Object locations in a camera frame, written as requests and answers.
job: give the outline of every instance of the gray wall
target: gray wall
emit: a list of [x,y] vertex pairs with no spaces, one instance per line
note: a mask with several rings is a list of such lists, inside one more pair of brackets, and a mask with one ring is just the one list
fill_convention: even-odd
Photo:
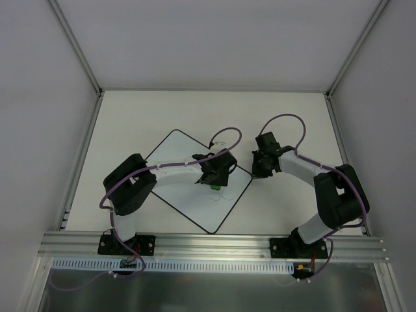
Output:
[[334,97],[370,200],[372,233],[388,243],[409,311],[416,310],[415,13],[416,1],[392,1]]
[[103,87],[325,91],[379,0],[58,0]]
[[95,94],[44,0],[0,1],[0,311],[52,229]]

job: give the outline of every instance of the robotic arm link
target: robotic arm link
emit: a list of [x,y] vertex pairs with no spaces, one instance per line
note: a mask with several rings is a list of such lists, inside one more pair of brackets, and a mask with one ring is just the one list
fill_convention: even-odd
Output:
[[[156,169],[141,172],[122,183],[109,196],[115,214],[114,227],[119,237],[123,241],[128,241],[136,235],[136,212],[150,192],[157,187],[176,183],[226,187],[237,160],[229,151],[221,155],[220,153],[218,157],[212,158],[209,157],[214,156],[213,153],[195,154],[185,161],[186,166],[163,166],[160,163],[156,165]],[[105,190],[108,192],[131,172],[147,168],[146,163],[140,154],[133,154],[104,179]]]
[[[315,188],[318,213],[292,231],[285,243],[286,248],[295,253],[308,249],[346,223],[363,216],[358,198],[339,174],[317,161],[297,155],[292,146],[281,147],[271,132],[260,134],[255,140],[258,150],[252,152],[254,179],[272,177],[274,172],[285,172]],[[369,212],[369,203],[355,170],[349,164],[335,169],[350,180],[364,203],[365,211]]]

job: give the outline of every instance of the metal frame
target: metal frame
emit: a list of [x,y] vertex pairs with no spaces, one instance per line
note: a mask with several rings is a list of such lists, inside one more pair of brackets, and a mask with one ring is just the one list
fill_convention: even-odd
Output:
[[[68,185],[62,205],[62,213],[57,220],[57,227],[60,230],[63,216],[70,211],[73,198],[81,171],[86,158],[86,153],[90,144],[94,126],[98,117],[101,101],[103,99],[103,89],[100,87],[69,23],[66,19],[58,0],[46,0],[56,17],[60,28],[63,30],[65,37],[68,39],[77,59],[80,62],[88,80],[98,95],[94,110],[92,111],[89,124],[86,128],[83,143],[79,150],[74,169],[71,173],[71,182]],[[332,122],[335,137],[344,163],[348,163],[348,155],[343,143],[343,138],[335,117],[334,105],[332,103],[333,93],[344,79],[349,68],[356,59],[363,44],[369,37],[369,34],[377,24],[378,20],[385,12],[390,0],[380,0],[368,22],[364,26],[361,34],[357,38],[354,46],[350,50],[341,69],[326,93],[326,104],[328,114]],[[123,88],[108,88],[107,90],[132,90]],[[155,90],[155,89],[134,89],[134,90]],[[276,91],[276,90],[240,90],[231,91]],[[97,232],[80,232],[80,231],[49,231],[44,235],[44,239],[38,252],[35,273],[31,278],[30,293],[26,296],[27,301],[24,305],[24,311],[37,311],[44,287],[47,283],[47,277],[54,257],[91,257],[97,258],[97,246],[101,233]],[[159,259],[182,259],[186,261],[198,260],[221,260],[221,261],[264,261],[270,262],[270,250],[267,235],[190,235],[190,234],[155,234],[157,245],[155,249],[155,258]],[[377,277],[382,290],[383,299],[388,311],[406,311],[402,297],[398,291],[395,277],[389,263],[387,251],[384,248],[383,240],[376,237],[340,237],[334,236],[334,263],[374,263]]]
[[[48,231],[39,255],[103,257],[97,254],[101,232]],[[269,238],[285,235],[164,234],[156,236],[154,258],[224,261],[271,261]],[[383,240],[377,237],[334,236],[334,263],[388,263]],[[277,259],[298,261],[299,259]]]
[[332,98],[333,93],[337,90],[338,86],[341,84],[346,73],[348,72],[354,60],[358,56],[358,53],[360,52],[364,43],[369,38],[369,34],[372,32],[372,30],[374,29],[374,26],[380,20],[381,16],[385,12],[385,9],[387,8],[389,3],[390,3],[390,0],[380,0],[380,2],[377,4],[377,7],[372,12],[369,20],[367,21],[363,30],[361,31],[361,34],[359,34],[356,42],[352,46],[352,49],[348,53],[343,65],[341,66],[341,69],[338,71],[338,74],[335,76],[335,79],[333,83],[331,84],[330,89],[327,92],[329,99]]
[[382,290],[385,306],[388,311],[403,311],[406,312],[406,305],[403,297],[398,290],[397,282],[391,264],[381,265],[375,263],[378,283]]
[[103,86],[103,91],[213,91],[213,92],[285,92],[285,93],[318,93],[324,94],[325,90],[295,90],[295,89],[279,89],[279,88],[244,88],[244,87],[230,87],[230,86],[205,86],[205,87],[147,87],[147,88],[122,88],[122,87],[106,87]]
[[64,31],[65,37],[68,39],[73,51],[75,52],[75,56],[77,57],[79,63],[81,64],[81,67],[83,68],[85,72],[85,75],[87,76],[88,80],[90,81],[92,85],[92,88],[94,88],[97,95],[100,96],[102,89],[99,86],[96,76],[92,72],[92,69],[88,61],[86,60],[83,50],[81,49],[75,35],[73,34],[70,24],[68,23],[68,20],[66,19],[60,5],[58,4],[57,0],[46,0],[46,1],[49,4],[49,7],[51,8],[53,15],[55,15],[55,18],[57,19],[60,28]]
[[64,221],[65,214],[69,213],[71,209],[72,201],[75,197],[75,192],[77,190],[79,178],[81,177],[81,172],[83,170],[86,153],[90,146],[92,133],[94,132],[94,127],[96,126],[99,109],[101,108],[101,102],[103,101],[103,96],[104,96],[104,93],[101,93],[99,97],[97,98],[94,108],[92,110],[90,120],[85,129],[83,142],[79,149],[77,159],[75,161],[75,166],[73,167],[73,170],[71,172],[70,183],[65,192],[64,201],[61,207],[61,212],[60,214],[58,214],[58,218],[56,219],[56,222],[55,222],[58,231],[62,229],[62,223]]

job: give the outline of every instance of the white table surface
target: white table surface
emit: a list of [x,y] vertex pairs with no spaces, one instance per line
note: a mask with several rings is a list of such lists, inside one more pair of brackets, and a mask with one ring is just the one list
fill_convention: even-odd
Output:
[[[147,157],[173,129],[208,144],[224,127],[238,127],[243,138],[233,150],[239,166],[251,172],[254,138],[271,117],[291,112],[301,116],[307,134],[300,153],[327,164],[341,156],[322,94],[268,92],[107,91],[98,115],[66,229],[104,231],[109,213],[98,203],[105,193],[104,178],[133,153]],[[283,117],[268,129],[282,145],[294,146],[302,126]],[[237,134],[217,139],[231,145]],[[256,179],[218,230],[218,234],[289,234],[317,212],[315,191],[287,174]],[[137,229],[152,233],[204,233],[169,205],[150,194],[139,209]],[[344,229],[341,235],[361,235]]]

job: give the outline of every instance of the black mounting bracket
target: black mounting bracket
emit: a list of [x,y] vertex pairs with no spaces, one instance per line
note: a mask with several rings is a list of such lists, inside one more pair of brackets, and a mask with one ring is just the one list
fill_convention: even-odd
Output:
[[[133,238],[124,242],[128,247],[137,250],[139,255],[153,256],[155,253],[156,236],[153,235],[135,235]],[[99,255],[132,255],[125,249],[111,233],[102,234],[98,251]]]
[[327,259],[328,251],[326,243],[321,240],[314,245],[309,246],[303,250],[294,251],[292,248],[288,248],[284,242],[286,238],[272,238],[269,239],[270,256],[273,259],[309,259],[313,257],[315,253],[315,259]]

